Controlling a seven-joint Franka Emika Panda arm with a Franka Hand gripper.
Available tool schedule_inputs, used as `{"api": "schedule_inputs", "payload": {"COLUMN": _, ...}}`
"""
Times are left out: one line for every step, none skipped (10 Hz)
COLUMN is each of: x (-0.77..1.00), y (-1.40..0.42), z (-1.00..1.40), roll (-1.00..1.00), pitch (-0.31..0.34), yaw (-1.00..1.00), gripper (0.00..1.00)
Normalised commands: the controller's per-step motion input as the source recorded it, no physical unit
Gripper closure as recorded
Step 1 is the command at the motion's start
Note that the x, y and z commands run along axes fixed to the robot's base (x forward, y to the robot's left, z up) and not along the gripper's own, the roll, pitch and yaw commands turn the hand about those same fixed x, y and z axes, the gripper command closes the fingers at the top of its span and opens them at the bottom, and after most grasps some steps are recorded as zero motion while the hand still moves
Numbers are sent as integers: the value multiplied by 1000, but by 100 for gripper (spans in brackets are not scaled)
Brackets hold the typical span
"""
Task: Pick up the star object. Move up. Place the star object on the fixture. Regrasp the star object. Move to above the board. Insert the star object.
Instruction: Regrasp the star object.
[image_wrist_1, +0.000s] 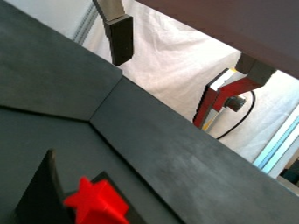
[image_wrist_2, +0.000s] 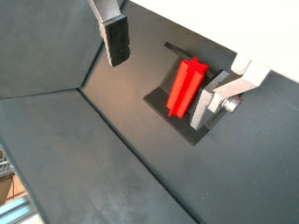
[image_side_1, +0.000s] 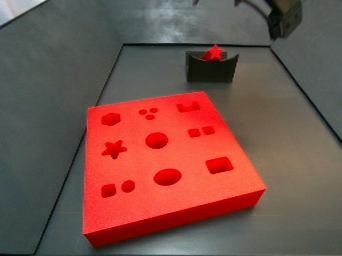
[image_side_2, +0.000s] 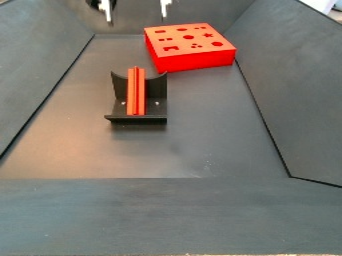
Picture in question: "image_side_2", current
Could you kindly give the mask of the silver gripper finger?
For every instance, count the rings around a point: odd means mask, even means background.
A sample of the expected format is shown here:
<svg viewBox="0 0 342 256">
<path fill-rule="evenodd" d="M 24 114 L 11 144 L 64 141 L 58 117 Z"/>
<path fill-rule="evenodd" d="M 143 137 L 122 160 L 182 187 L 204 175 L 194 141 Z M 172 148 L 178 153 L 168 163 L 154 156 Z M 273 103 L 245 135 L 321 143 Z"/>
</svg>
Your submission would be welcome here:
<svg viewBox="0 0 342 256">
<path fill-rule="evenodd" d="M 112 22 L 112 7 L 111 7 L 111 0 L 99 0 L 98 4 L 99 10 L 106 14 L 106 21 L 108 23 Z"/>
<path fill-rule="evenodd" d="M 162 18 L 167 17 L 167 8 L 172 4 L 172 0 L 159 0 Z"/>
</svg>

